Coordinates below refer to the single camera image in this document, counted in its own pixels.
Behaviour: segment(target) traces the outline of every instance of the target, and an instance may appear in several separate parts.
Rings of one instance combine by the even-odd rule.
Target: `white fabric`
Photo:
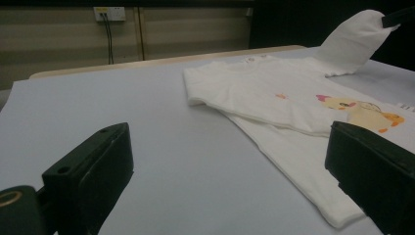
[[[378,24],[381,16],[373,11],[357,14],[341,24],[313,58],[251,57],[184,71],[189,104],[207,104],[238,124],[335,227],[364,213],[324,168],[325,137],[334,120],[369,128],[415,153],[413,114],[325,78],[354,72],[369,59],[388,34]],[[373,33],[360,37],[367,31]],[[336,38],[346,39],[339,39],[339,50],[349,49],[350,54],[339,56],[333,49]],[[356,47],[359,40],[362,46]],[[367,46],[371,41],[375,46]]]

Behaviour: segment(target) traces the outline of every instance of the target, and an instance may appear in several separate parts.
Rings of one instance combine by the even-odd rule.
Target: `white table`
[[[187,105],[183,69],[212,60],[54,71],[16,82],[0,113],[0,189],[39,189],[51,164],[97,130],[127,121],[135,173],[100,234],[381,234],[367,217],[331,227],[242,130],[216,110]],[[414,71],[370,61],[333,79],[415,106]]]

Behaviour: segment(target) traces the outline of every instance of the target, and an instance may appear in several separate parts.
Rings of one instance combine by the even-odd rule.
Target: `wall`
[[[111,24],[115,63],[247,49],[246,12],[126,8],[126,21]],[[92,8],[0,8],[0,90],[37,72],[107,63]]]

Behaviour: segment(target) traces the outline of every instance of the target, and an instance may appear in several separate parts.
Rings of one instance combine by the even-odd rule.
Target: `power outlet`
[[[104,19],[101,14],[107,14],[110,22],[125,21],[125,9],[123,7],[94,7],[95,20],[102,22]]]

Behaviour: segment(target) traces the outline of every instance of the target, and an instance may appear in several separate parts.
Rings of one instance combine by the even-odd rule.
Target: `power cord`
[[[107,31],[107,38],[108,38],[108,64],[114,64],[114,56],[113,56],[113,36],[111,35],[111,28],[110,28],[110,21],[108,20],[108,16],[106,13],[101,13],[100,16],[103,18],[105,29]]]

